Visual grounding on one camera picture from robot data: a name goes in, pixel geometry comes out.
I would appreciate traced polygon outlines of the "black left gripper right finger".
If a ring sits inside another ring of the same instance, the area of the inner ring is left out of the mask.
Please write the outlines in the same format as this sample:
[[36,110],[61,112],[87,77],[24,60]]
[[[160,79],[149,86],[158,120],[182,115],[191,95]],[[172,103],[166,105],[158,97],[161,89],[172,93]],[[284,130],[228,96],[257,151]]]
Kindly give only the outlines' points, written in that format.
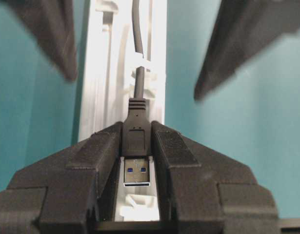
[[180,234],[278,234],[271,192],[251,169],[152,122],[160,218]]

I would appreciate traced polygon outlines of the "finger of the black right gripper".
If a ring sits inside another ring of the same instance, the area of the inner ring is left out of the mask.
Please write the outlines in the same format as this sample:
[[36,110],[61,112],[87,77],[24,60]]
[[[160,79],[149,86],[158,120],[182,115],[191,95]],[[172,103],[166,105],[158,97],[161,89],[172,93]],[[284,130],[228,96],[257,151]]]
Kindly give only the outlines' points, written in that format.
[[194,99],[203,99],[251,57],[299,29],[300,0],[221,1]]
[[0,0],[34,36],[37,45],[74,82],[78,76],[73,2],[71,0]]

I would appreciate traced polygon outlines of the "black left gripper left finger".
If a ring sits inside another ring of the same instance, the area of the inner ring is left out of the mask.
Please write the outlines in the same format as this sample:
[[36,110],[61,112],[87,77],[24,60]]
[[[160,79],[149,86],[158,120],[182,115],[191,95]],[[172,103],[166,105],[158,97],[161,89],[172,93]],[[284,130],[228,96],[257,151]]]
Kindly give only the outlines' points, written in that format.
[[122,123],[18,170],[0,192],[0,234],[87,234],[119,156]]

